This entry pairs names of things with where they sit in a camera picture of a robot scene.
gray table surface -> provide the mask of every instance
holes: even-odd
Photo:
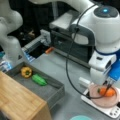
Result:
[[[64,98],[51,111],[53,120],[70,120],[77,115],[85,115],[92,120],[113,120],[80,99],[80,94],[71,87],[68,81],[63,56],[55,52],[43,54],[31,64],[65,85]],[[90,79],[89,69],[69,61],[69,74],[74,85],[83,92],[85,88],[79,86],[78,79],[79,77]]]

wire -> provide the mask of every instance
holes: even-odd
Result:
[[[79,24],[81,18],[83,17],[83,15],[84,15],[88,10],[90,10],[91,8],[93,8],[94,6],[96,6],[96,4],[92,5],[92,6],[89,7],[88,9],[86,9],[86,10],[85,10],[83,13],[81,13],[81,15],[79,16],[79,19],[78,19],[77,24],[76,24],[76,27],[75,27],[75,33],[74,33],[74,36],[73,36],[73,41],[72,41],[72,43],[71,43],[71,45],[70,45],[70,48],[69,48],[68,53],[67,53],[67,56],[66,56],[66,74],[67,74],[67,78],[68,78],[71,86],[72,86],[79,94],[81,94],[81,95],[83,95],[83,96],[85,96],[85,97],[87,97],[87,98],[89,98],[89,99],[100,99],[100,98],[103,98],[103,97],[105,96],[107,90],[111,87],[111,85],[107,85],[107,88],[106,88],[106,91],[105,91],[104,95],[102,95],[102,96],[100,96],[100,97],[87,96],[87,95],[83,94],[81,91],[79,91],[79,90],[74,86],[74,84],[72,83],[72,80],[70,79],[69,72],[68,72],[68,60],[69,60],[69,55],[70,55],[71,49],[72,49],[72,47],[73,47],[73,44],[74,44],[74,41],[75,41],[75,38],[76,38],[76,34],[77,34],[78,31],[79,31],[78,24]]]

toy fruit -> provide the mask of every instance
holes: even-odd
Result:
[[[33,75],[32,80],[41,86],[47,85],[47,82],[45,81],[45,79],[43,79],[40,75],[37,75],[37,74]]]
[[[32,75],[32,69],[30,67],[23,67],[21,69],[21,75],[25,78],[29,78]]]
[[[98,93],[101,95],[101,96],[105,96],[105,97],[112,97],[116,92],[113,88],[109,88],[107,91],[106,91],[106,87],[101,87],[98,89]]]

wooden board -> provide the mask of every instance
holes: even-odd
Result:
[[[47,103],[0,72],[0,110],[10,120],[51,120]]]

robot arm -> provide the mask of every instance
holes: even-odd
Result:
[[[34,4],[61,1],[69,4],[80,13],[93,6],[93,3],[89,0],[29,1]],[[75,33],[78,19],[70,26],[73,34]],[[90,73],[94,83],[103,84],[108,78],[108,75],[111,77],[111,73],[113,73],[110,71],[111,66],[118,59],[116,52],[119,52],[120,48],[120,15],[113,7],[96,5],[83,15],[78,27],[80,31],[76,34],[75,42],[95,46],[96,50],[89,61],[91,67]]]
[[[45,4],[49,2],[61,1],[67,3],[80,13],[93,5],[93,3],[90,0],[29,0],[29,1],[34,4]]]
[[[5,52],[4,61],[14,67],[19,60],[26,60],[19,41],[9,33],[23,23],[21,15],[10,8],[8,0],[0,0],[0,45]]]
[[[23,24],[21,15],[10,8],[8,0],[0,0],[0,18],[4,19],[7,34],[15,31]]]

